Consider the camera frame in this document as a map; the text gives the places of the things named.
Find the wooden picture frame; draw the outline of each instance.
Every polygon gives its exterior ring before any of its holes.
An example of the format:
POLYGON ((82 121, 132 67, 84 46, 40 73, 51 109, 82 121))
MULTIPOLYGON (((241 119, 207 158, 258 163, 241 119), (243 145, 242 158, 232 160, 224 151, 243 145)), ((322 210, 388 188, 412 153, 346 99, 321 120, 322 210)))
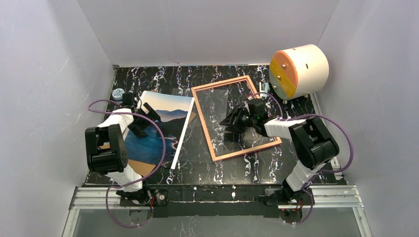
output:
POLYGON ((218 82, 214 82, 214 83, 209 83, 209 84, 205 84, 205 85, 195 86, 195 87, 192 87, 192 89, 191 89, 192 94, 195 98, 195 103, 196 103, 197 109, 198 109, 198 116, 199 116, 199 119, 201 120, 202 128, 204 130, 205 139, 207 141, 207 145, 208 145, 208 148, 209 148, 209 153, 211 154, 212 161, 220 161, 220 160, 224 160, 224 159, 238 157, 238 156, 250 153, 250 152, 256 152, 256 151, 260 151, 260 150, 263 150, 263 149, 266 149, 266 148, 278 146, 282 143, 282 141, 279 137, 275 137, 274 138, 275 141, 267 143, 267 144, 247 148, 247 149, 244 149, 244 150, 241 150, 241 151, 238 151, 238 152, 232 152, 232 153, 229 153, 229 154, 226 154, 226 155, 221 155, 221 156, 216 156, 215 155, 215 151, 214 151, 214 148, 212 146, 210 134, 208 133, 207 124, 205 123, 205 118, 204 118, 204 115, 202 113, 201 106, 199 104, 199 100, 198 100, 196 92, 211 89, 211 88, 216 88, 216 87, 220 87, 220 86, 224 86, 224 85, 230 85, 230 84, 234 84, 234 83, 238 83, 238 82, 246 82, 249 85, 249 88, 250 88, 251 92, 253 94, 257 93, 256 88, 254 87, 254 85, 253 85, 249 76, 243 76, 243 77, 238 77, 238 78, 233 78, 233 79, 228 79, 228 80, 222 80, 222 81, 218 81, 218 82))

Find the marble tabletop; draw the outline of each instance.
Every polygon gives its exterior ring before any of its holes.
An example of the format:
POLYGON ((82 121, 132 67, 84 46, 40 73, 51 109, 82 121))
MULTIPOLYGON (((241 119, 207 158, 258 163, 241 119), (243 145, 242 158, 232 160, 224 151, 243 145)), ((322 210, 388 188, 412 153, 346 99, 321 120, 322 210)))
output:
MULTIPOLYGON (((259 82, 269 81, 269 71, 266 65, 252 66, 181 66, 181 67, 132 67, 117 68, 113 89, 122 88, 125 91, 141 94, 145 90, 153 90, 164 94, 192 96, 191 88, 198 85, 212 83, 220 80, 249 75, 256 88, 259 82)), ((242 101, 250 91, 246 85, 224 86, 212 91, 200 92, 198 100, 202 102, 201 108, 210 106, 211 100, 216 99, 219 111, 212 111, 214 120, 222 119, 228 111, 239 101, 242 101)), ((269 113, 279 114, 277 106, 269 104, 269 113)), ((314 106, 310 97, 299 97, 290 100, 286 105, 281 103, 284 117, 295 117, 303 114, 313 114, 314 106)), ((192 112, 197 114, 196 105, 192 112)), ((255 143, 266 143, 269 138, 256 138, 255 143)), ((218 154, 237 151, 245 144, 233 143, 219 146, 218 154)), ((297 162, 292 141, 282 139, 280 146, 262 151, 249 153, 219 162, 213 162, 210 157, 202 124, 196 116, 189 124, 181 147, 178 166, 175 170, 160 168, 147 179, 151 185, 266 185, 281 184, 292 172, 297 162)), ((314 184, 336 184, 333 174, 319 174, 313 180, 314 184)), ((113 184, 106 176, 89 173, 85 185, 113 184)))

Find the white wall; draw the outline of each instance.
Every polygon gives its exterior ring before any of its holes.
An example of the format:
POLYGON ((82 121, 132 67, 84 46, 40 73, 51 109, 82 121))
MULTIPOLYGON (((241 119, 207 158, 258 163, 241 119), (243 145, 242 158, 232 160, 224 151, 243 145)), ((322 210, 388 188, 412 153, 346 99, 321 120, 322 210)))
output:
POLYGON ((318 44, 330 64, 320 105, 354 140, 345 175, 374 236, 419 233, 418 39, 419 2, 358 0, 339 3, 318 44))
POLYGON ((76 0, 0 5, 0 235, 61 236, 112 65, 76 0))
POLYGON ((338 0, 79 0, 112 64, 269 63, 317 44, 338 0))

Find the gray floor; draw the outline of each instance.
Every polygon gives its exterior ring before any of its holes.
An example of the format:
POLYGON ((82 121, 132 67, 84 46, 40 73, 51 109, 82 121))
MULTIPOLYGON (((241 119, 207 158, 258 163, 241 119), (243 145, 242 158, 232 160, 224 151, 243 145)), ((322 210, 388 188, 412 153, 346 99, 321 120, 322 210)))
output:
MULTIPOLYGON (((113 210, 114 216, 130 224, 127 210, 113 210)), ((139 214, 145 220, 145 212, 139 214)), ((352 208, 315 208, 310 218, 293 228, 280 219, 260 216, 185 216, 154 218, 140 229, 117 226, 105 210, 81 210, 77 237, 360 237, 352 208)))

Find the blue water in picture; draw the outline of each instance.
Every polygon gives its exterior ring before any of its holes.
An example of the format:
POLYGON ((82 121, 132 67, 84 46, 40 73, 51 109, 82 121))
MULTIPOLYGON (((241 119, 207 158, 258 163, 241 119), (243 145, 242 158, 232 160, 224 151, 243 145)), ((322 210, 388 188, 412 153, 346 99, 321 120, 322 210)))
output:
MULTIPOLYGON (((138 138, 133 132, 129 131, 125 138, 126 151, 128 158, 149 164, 158 164, 162 158, 163 143, 162 139, 153 126, 149 126, 144 130, 148 137, 138 138)), ((176 152, 175 145, 177 140, 175 136, 166 135, 166 155, 165 162, 173 161, 176 152)))

